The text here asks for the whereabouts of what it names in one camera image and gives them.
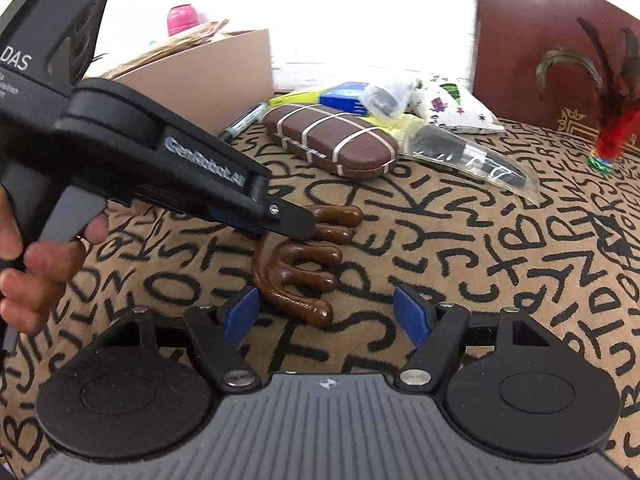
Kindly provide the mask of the person's left hand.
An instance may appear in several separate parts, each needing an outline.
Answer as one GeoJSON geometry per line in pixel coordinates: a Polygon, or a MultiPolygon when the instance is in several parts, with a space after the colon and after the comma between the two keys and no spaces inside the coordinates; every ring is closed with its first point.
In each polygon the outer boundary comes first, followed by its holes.
{"type": "Polygon", "coordinates": [[[1,258],[21,257],[23,271],[1,272],[1,316],[20,333],[33,335],[46,326],[49,314],[65,294],[66,284],[85,263],[85,244],[102,243],[108,219],[99,214],[85,228],[80,240],[65,244],[37,242],[23,246],[20,231],[6,192],[1,193],[1,258]]]}

